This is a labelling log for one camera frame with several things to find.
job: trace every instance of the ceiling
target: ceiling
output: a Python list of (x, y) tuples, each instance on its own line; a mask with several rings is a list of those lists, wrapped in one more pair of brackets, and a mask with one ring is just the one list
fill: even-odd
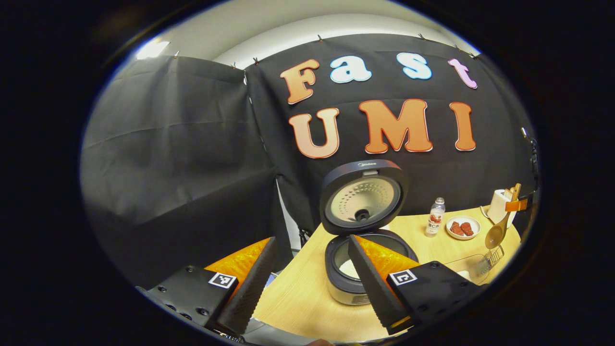
[(182, 56), (215, 60), (265, 31), (331, 14), (379, 15), (421, 25), (447, 36), (452, 34), (433, 20), (388, 0), (232, 0), (193, 16), (159, 38), (170, 41), (164, 55), (181, 51)]

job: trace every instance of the plate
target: plate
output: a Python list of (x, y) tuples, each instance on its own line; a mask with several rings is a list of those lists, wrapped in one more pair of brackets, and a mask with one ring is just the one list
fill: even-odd
[[(472, 227), (472, 231), (474, 231), (474, 234), (467, 236), (467, 235), (456, 235), (455, 233), (451, 232), (451, 227), (453, 226), (453, 222), (455, 221), (457, 221), (460, 226), (464, 222), (469, 222), (470, 226)], [(480, 223), (476, 221), (476, 219), (473, 217), (454, 216), (446, 222), (446, 231), (448, 232), (448, 234), (450, 234), (455, 239), (468, 240), (468, 239), (474, 238), (480, 232)]]

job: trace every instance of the meat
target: meat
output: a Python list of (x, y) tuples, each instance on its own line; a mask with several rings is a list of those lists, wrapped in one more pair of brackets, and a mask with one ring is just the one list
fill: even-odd
[(453, 225), (451, 226), (451, 232), (455, 233), (456, 235), (463, 235), (463, 230), (461, 229), (461, 227), (459, 227), (459, 223), (453, 221)]
[(469, 222), (464, 222), (461, 224), (461, 230), (463, 231), (463, 233), (467, 236), (473, 235), (474, 232), (472, 231), (472, 226), (470, 226)]

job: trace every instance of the open lid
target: open lid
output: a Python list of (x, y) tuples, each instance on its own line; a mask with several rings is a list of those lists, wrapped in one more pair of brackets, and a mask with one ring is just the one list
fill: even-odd
[(387, 225), (406, 200), (408, 176), (395, 163), (374, 159), (343, 164), (323, 179), (320, 219), (334, 235)]

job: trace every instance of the wooden table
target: wooden table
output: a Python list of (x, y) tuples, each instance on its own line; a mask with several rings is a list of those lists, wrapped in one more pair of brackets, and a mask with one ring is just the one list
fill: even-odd
[[(448, 234), (445, 224), (458, 215), (480, 222), (480, 233), (470, 240), (458, 240)], [(485, 254), (485, 236), (493, 226), (480, 208), (447, 212), (442, 227), (433, 238), (424, 235), (426, 215), (398, 216), (390, 224), (418, 256), (420, 263), (438, 260), (445, 264), (474, 254)], [(325, 247), (335, 236), (322, 224), (280, 275), (263, 291), (253, 316), (275, 328), (311, 338), (332, 342), (366, 341), (388, 337), (370, 304), (350, 306), (335, 301), (327, 290)], [(489, 283), (508, 264), (520, 245), (513, 225), (506, 232), (501, 246), (504, 257), (482, 283)]]

